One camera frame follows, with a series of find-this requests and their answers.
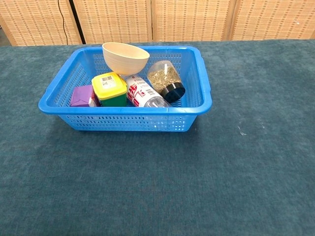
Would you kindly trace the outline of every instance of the purple box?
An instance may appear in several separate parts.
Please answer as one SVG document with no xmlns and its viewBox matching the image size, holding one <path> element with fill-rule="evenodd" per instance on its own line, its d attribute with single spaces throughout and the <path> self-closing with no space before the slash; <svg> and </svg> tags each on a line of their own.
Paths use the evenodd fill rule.
<svg viewBox="0 0 315 236">
<path fill-rule="evenodd" d="M 70 107 L 99 107 L 99 101 L 95 96 L 93 86 L 85 85 L 75 87 L 71 101 Z"/>
</svg>

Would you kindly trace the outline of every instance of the spice jar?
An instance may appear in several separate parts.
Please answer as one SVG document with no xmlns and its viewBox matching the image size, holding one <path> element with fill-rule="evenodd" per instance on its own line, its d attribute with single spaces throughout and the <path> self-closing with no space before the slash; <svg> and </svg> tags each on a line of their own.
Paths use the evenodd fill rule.
<svg viewBox="0 0 315 236">
<path fill-rule="evenodd" d="M 185 88 L 175 67 L 169 60 L 153 64 L 147 74 L 151 85 L 167 102 L 179 100 L 185 94 Z"/>
</svg>

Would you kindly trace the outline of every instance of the plastic container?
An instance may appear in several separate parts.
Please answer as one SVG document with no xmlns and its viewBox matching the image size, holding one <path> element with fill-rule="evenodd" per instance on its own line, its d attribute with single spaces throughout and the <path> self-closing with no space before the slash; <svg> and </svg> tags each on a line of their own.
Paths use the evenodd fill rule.
<svg viewBox="0 0 315 236">
<path fill-rule="evenodd" d="M 85 85 L 75 87 L 71 101 L 70 107 L 99 107 L 100 103 L 96 97 L 93 86 Z"/>
<path fill-rule="evenodd" d="M 159 95 L 140 76 L 132 75 L 123 77 L 127 84 L 127 98 L 136 107 L 170 107 L 161 95 Z"/>
<path fill-rule="evenodd" d="M 174 131 L 189 130 L 199 114 L 207 112 L 212 100 L 205 64 L 198 49 L 187 46 L 144 46 L 150 58 L 138 74 L 147 83 L 147 72 L 155 62 L 170 60 L 186 88 L 172 107 L 70 107 L 76 86 L 91 84 L 93 77 L 110 72 L 101 47 L 76 50 L 56 74 L 39 101 L 46 114 L 58 115 L 76 130 Z"/>
<path fill-rule="evenodd" d="M 176 102 L 185 94 L 181 77 L 169 60 L 153 64 L 147 77 L 153 88 L 169 103 Z"/>
<path fill-rule="evenodd" d="M 95 76 L 92 85 L 102 107 L 126 106 L 127 85 L 115 72 Z"/>
</svg>

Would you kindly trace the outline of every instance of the blue plastic basket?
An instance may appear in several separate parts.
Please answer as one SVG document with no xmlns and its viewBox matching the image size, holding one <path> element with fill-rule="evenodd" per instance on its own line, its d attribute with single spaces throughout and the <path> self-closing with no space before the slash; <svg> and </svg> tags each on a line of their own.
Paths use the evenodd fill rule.
<svg viewBox="0 0 315 236">
<path fill-rule="evenodd" d="M 210 85 L 200 51 L 186 46 L 145 46 L 150 53 L 146 67 L 138 74 L 147 81 L 152 64 L 170 60 L 186 88 L 180 101 L 170 108 L 134 107 L 70 107 L 74 87 L 91 84 L 91 79 L 110 72 L 101 47 L 76 50 L 64 63 L 39 101 L 46 114 L 58 115 L 76 130 L 117 131 L 187 131 L 196 116 L 207 112 L 212 100 Z"/>
</svg>

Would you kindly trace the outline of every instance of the bottle label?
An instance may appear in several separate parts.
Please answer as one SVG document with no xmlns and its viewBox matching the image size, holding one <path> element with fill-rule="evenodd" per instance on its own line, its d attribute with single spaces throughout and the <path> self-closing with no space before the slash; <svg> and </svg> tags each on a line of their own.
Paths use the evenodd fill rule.
<svg viewBox="0 0 315 236">
<path fill-rule="evenodd" d="M 151 98 L 161 97 L 139 76 L 129 76 L 125 81 L 128 86 L 127 97 L 136 107 L 144 107 Z"/>
</svg>

